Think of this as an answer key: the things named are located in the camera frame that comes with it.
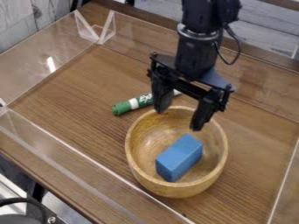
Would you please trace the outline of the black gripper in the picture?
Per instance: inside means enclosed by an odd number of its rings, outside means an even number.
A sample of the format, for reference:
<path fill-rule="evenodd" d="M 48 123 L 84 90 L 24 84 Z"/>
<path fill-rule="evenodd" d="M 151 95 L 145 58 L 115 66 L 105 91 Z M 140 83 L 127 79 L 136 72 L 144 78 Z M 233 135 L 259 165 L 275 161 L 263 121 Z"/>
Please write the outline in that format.
<path fill-rule="evenodd" d="M 163 113 L 171 106 L 173 90 L 179 90 L 200 101 L 191 118 L 189 128 L 200 131 L 215 111 L 227 107 L 235 87 L 215 70 L 217 58 L 227 65 L 220 54 L 223 28 L 212 32 L 193 32 L 183 23 L 177 25 L 179 42 L 173 56 L 151 53 L 148 76 L 152 81 L 153 109 Z"/>

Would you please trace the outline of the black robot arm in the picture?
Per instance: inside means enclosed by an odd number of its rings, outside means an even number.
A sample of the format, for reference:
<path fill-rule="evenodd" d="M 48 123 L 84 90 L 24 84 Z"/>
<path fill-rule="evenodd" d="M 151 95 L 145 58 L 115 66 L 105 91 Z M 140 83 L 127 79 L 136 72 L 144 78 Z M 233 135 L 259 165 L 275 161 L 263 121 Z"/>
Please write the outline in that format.
<path fill-rule="evenodd" d="M 213 114 L 227 107 L 236 88 L 216 71 L 223 60 L 223 35 L 233 35 L 229 24 L 239 20 L 239 0 L 181 0 L 181 22 L 177 24 L 179 42 L 173 56 L 153 52 L 149 56 L 148 77 L 153 95 L 153 109 L 164 112 L 176 91 L 199 101 L 189 129 L 201 130 Z"/>

